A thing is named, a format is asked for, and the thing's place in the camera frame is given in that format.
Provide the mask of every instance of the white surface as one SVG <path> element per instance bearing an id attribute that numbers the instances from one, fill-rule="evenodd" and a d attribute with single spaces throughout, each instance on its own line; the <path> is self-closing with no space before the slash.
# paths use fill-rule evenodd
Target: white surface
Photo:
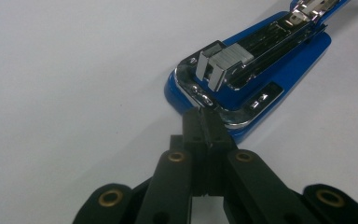
<path id="1" fill-rule="evenodd" d="M 289 3 L 0 1 L 0 223 L 71 223 L 98 187 L 150 177 L 182 132 L 171 70 Z M 240 147 L 291 189 L 358 202 L 358 0 L 328 23 L 329 50 Z M 222 211 L 196 199 L 192 223 L 226 223 Z"/>

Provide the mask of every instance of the blue plastic base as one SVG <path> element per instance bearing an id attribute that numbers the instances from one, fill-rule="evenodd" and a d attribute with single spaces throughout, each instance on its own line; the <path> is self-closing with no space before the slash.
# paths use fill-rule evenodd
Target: blue plastic base
<path id="1" fill-rule="evenodd" d="M 261 21 L 255 26 L 246 29 L 237 35 L 232 36 L 231 38 L 224 41 L 225 44 L 230 45 L 235 43 L 241 38 L 244 38 L 254 30 L 264 26 L 265 24 L 275 20 L 280 17 L 285 12 L 277 13 L 276 15 Z M 325 32 L 320 32 L 312 38 L 311 41 L 303 43 L 296 47 L 294 50 L 285 55 L 282 59 L 277 61 L 266 71 L 264 71 L 257 78 L 261 78 L 257 81 L 257 87 L 253 87 L 253 90 L 260 89 L 261 87 L 267 85 L 271 81 L 277 83 L 284 89 L 284 93 L 275 100 L 266 110 L 264 110 L 256 119 L 254 119 L 249 125 L 244 128 L 237 130 L 228 130 L 234 140 L 239 143 L 243 140 L 247 134 L 258 124 L 260 121 L 270 113 L 286 96 L 294 86 L 301 80 L 303 76 L 307 74 L 307 71 L 318 61 L 318 59 L 324 54 L 325 50 L 331 43 L 330 36 Z M 170 74 L 167 84 L 165 85 L 165 96 L 168 102 L 181 114 L 183 114 L 188 109 L 192 108 L 193 105 L 186 99 L 186 97 L 181 93 L 177 88 L 176 82 L 174 80 L 173 72 Z M 216 99 L 224 98 L 230 96 L 235 92 L 221 92 L 219 91 Z"/>

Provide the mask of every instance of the stapler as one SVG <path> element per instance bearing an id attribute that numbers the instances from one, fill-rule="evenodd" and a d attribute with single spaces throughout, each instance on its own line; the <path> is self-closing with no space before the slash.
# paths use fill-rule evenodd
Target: stapler
<path id="1" fill-rule="evenodd" d="M 324 24 L 350 0 L 293 0 L 279 12 L 184 58 L 169 75 L 167 100 L 181 114 L 219 113 L 238 143 L 276 107 L 331 43 Z"/>

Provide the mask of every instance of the blue stapler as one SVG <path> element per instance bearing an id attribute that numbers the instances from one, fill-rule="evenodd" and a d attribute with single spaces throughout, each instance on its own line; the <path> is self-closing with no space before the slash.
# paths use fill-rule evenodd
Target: blue stapler
<path id="1" fill-rule="evenodd" d="M 294 0 L 289 12 L 184 58 L 165 86 L 179 112 L 218 111 L 240 142 L 291 91 L 330 45 L 324 22 L 350 0 Z"/>

